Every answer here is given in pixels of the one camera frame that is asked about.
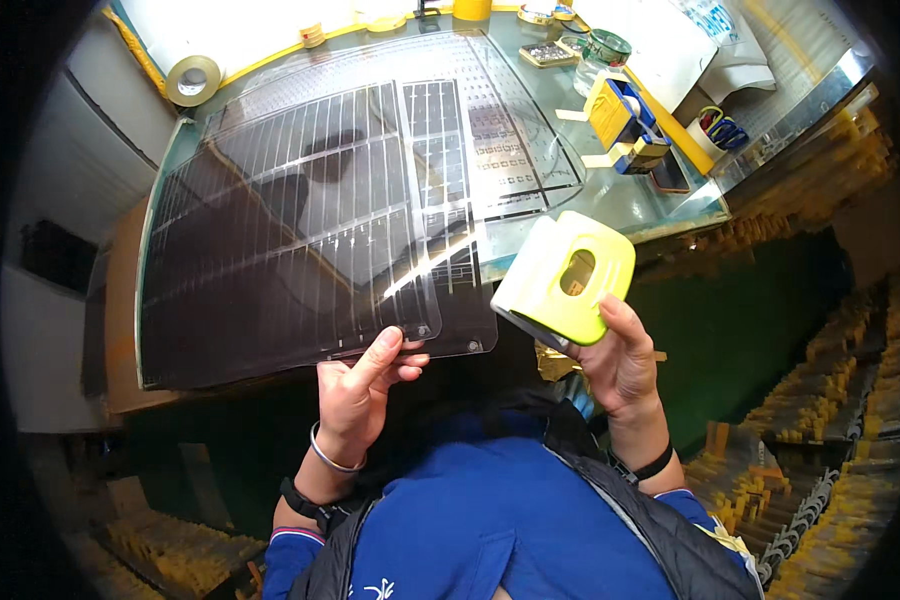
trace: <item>black vest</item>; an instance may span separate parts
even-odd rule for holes
[[[530,414],[549,413],[544,445],[582,477],[656,559],[679,600],[757,600],[756,577],[730,552],[670,506],[628,484],[600,453],[580,412],[569,401],[523,392],[517,402]],[[326,545],[293,582],[289,600],[347,600],[353,551],[376,499],[363,502],[327,537]]]

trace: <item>yellow-green plastic tool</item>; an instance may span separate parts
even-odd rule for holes
[[[600,298],[624,300],[635,264],[634,245],[605,224],[573,211],[540,217],[490,306],[555,350],[590,346],[607,332]]]

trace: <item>black watch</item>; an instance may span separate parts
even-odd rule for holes
[[[654,475],[663,471],[670,464],[670,459],[674,455],[674,446],[667,440],[667,448],[663,453],[656,457],[656,460],[642,466],[636,470],[630,470],[627,466],[613,453],[610,448],[606,449],[606,460],[610,466],[624,478],[624,481],[631,486],[638,486],[644,479],[650,479]]]
[[[287,501],[289,508],[300,517],[312,519],[316,521],[316,526],[320,528],[320,531],[328,531],[330,520],[333,519],[337,510],[335,507],[314,504],[297,490],[297,486],[290,477],[283,478],[283,483],[280,484],[280,494]]]

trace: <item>sleeve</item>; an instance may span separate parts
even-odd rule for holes
[[[297,576],[324,547],[324,538],[309,529],[277,527],[270,534],[264,560],[263,600],[283,600]]]
[[[717,523],[707,514],[707,509],[700,503],[700,500],[686,487],[678,487],[670,491],[663,491],[653,497],[660,502],[670,506],[673,510],[683,515],[688,522],[699,525],[710,533],[717,529]],[[740,554],[732,551],[730,548],[724,548],[730,555],[740,564],[743,569],[747,568],[747,563]]]

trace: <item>blue shirt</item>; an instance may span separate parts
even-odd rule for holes
[[[674,597],[647,548],[539,439],[469,437],[384,488],[360,530],[351,598],[489,600],[498,586],[514,600]],[[713,531],[690,490],[656,499]],[[284,598],[322,546],[319,534],[275,530],[264,600]]]

